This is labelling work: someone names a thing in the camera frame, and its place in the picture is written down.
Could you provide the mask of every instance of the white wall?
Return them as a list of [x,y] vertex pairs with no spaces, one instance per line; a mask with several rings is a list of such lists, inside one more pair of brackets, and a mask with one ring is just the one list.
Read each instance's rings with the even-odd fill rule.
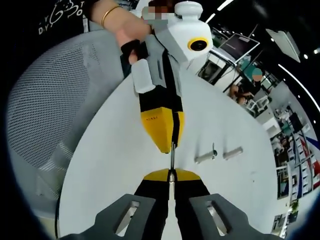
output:
[[[269,95],[272,98],[272,102],[270,103],[270,107],[274,110],[277,108],[286,107],[288,103],[290,103],[291,109],[298,114],[298,116],[302,117],[301,123],[303,125],[309,124],[310,130],[305,134],[306,137],[314,139],[318,141],[316,133],[312,127],[311,121],[313,119],[309,119],[305,110],[299,103],[298,99],[292,94],[289,90],[288,86],[281,82],[278,86],[276,86]],[[320,161],[320,150],[317,149],[313,144],[310,142],[307,143],[310,150],[313,152],[315,158]]]
[[[302,124],[309,124],[311,129],[305,135],[312,139],[317,140],[316,133],[312,128],[312,124],[310,119],[308,118],[306,112],[304,111],[303,107],[299,103],[298,99],[291,93],[288,86],[281,82],[278,86],[276,86],[269,95],[272,98],[272,102],[270,106],[272,109],[277,109],[281,107],[286,107],[288,103],[290,103],[291,109],[296,112],[299,116],[302,117]],[[320,151],[315,146],[311,145],[308,142],[309,148],[314,153],[316,159],[320,161]],[[287,228],[287,236],[289,237],[297,228],[301,227],[304,221],[307,218],[307,214],[312,207],[313,203],[315,202],[316,198],[320,193],[320,187],[316,190],[310,192],[309,194],[305,195],[304,197],[299,199],[299,207],[298,207],[298,216],[294,223],[290,224]]]

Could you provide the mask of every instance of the hand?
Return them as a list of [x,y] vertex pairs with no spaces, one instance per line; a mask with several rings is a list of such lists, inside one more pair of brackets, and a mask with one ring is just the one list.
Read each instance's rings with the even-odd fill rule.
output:
[[[122,28],[115,33],[115,39],[118,45],[121,47],[124,44],[133,40],[143,41],[145,37],[151,33],[151,27],[137,18],[133,21],[126,22]],[[138,61],[138,57],[133,50],[129,56],[129,63],[132,65]]]

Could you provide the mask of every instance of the white table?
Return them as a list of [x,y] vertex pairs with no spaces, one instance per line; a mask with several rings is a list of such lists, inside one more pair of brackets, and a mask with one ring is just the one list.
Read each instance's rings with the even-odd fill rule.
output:
[[[233,100],[199,77],[180,72],[185,127],[175,167],[201,176],[210,193],[219,193],[242,209],[250,224],[270,233],[277,201],[276,164],[269,137]],[[194,158],[212,150],[215,161]],[[228,161],[223,151],[243,147]],[[61,193],[61,236],[80,233],[97,213],[124,194],[133,194],[148,173],[170,167],[144,130],[131,75],[107,99],[82,136],[67,170]],[[170,204],[162,239],[180,239]]]

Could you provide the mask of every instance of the chair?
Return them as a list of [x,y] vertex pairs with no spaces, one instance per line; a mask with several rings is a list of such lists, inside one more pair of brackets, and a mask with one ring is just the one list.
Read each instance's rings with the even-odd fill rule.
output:
[[6,112],[8,152],[37,216],[55,216],[80,138],[124,79],[120,55],[111,33],[84,33],[45,52],[13,87]]
[[258,99],[257,101],[249,100],[246,105],[246,109],[256,115],[256,113],[260,113],[265,110],[266,106],[269,104],[268,96],[263,96],[262,98]]
[[259,100],[257,100],[256,102],[256,106],[257,106],[257,111],[258,113],[265,110],[266,106],[270,103],[268,96],[263,96],[262,98],[260,98]]
[[248,111],[250,111],[251,113],[253,113],[254,115],[256,114],[255,112],[255,106],[257,105],[257,103],[254,100],[249,100],[249,102],[246,104],[245,109],[247,109]]

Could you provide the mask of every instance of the black cable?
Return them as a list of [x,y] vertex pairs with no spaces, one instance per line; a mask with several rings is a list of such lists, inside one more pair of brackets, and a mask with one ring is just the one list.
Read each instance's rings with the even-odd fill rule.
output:
[[59,238],[59,236],[58,236],[58,219],[59,219],[60,198],[61,198],[61,193],[60,193],[58,200],[56,201],[56,205],[55,205],[54,234],[55,234],[56,239]]
[[223,74],[220,78],[223,78],[223,77],[224,77],[225,75],[227,75],[228,73],[231,73],[231,71],[234,70],[235,68],[236,68],[236,67],[233,66],[233,68],[232,68],[230,71],[228,71],[227,73]]

